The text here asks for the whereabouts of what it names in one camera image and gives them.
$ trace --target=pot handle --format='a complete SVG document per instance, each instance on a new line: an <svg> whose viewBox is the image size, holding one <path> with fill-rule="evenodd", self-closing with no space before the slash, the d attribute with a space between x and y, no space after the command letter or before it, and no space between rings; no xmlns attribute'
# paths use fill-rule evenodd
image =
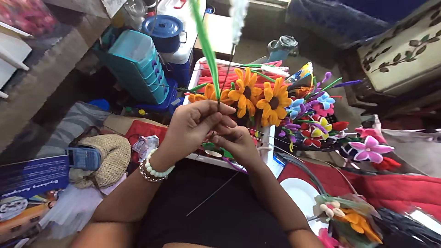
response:
<svg viewBox="0 0 441 248"><path fill-rule="evenodd" d="M181 9L182 7L184 7L184 4L185 4L186 1L187 1L187 0L181 0L181 2L182 2L181 7L176 7L176 6L174 6L173 8L175 8L175 9Z"/></svg>
<svg viewBox="0 0 441 248"><path fill-rule="evenodd" d="M182 32L185 33L185 41L184 42L181 41L181 44L185 44L187 42L187 32L185 30L182 30Z"/></svg>

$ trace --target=woven straw hat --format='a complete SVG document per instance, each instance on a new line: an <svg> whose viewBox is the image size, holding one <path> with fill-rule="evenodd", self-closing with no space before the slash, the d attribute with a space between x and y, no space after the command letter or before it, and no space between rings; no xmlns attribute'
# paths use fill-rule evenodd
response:
<svg viewBox="0 0 441 248"><path fill-rule="evenodd" d="M95 178L100 188L116 183L126 172L131 158L129 141L116 134L98 135L80 140L78 145L93 147L100 151L101 165L95 172ZM77 188L87 188L93 185L91 180L81 180L74 183Z"/></svg>

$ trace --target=left hand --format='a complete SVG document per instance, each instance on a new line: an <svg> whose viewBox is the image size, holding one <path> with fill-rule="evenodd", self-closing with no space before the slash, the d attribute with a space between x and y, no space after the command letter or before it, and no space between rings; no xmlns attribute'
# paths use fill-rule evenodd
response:
<svg viewBox="0 0 441 248"><path fill-rule="evenodd" d="M212 100L197 101L179 106L165 134L164 141L152 155L152 160L160 161L164 169L197 150L210 130L219 134L229 132L237 124L228 115L236 109Z"/></svg>

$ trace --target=blue pot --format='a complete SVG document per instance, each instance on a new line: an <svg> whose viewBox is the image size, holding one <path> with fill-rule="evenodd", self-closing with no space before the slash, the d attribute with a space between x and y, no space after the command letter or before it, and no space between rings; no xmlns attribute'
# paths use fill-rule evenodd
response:
<svg viewBox="0 0 441 248"><path fill-rule="evenodd" d="M174 53L181 43L187 42L187 32L183 30L182 22L171 15L157 15L146 19L141 25L141 31L153 39L156 50L160 53ZM185 41L179 35L185 33Z"/></svg>

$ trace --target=brown flower center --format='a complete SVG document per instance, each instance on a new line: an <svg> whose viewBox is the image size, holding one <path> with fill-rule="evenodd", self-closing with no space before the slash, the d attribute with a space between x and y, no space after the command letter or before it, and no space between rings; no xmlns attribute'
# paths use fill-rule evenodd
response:
<svg viewBox="0 0 441 248"><path fill-rule="evenodd" d="M271 106L272 110L276 110L277 107L279 106L279 99L277 97L273 97L270 101L269 101L269 105Z"/></svg>
<svg viewBox="0 0 441 248"><path fill-rule="evenodd" d="M247 99L250 99L250 97L251 97L251 89L248 86L245 86L245 90L243 91L243 95Z"/></svg>

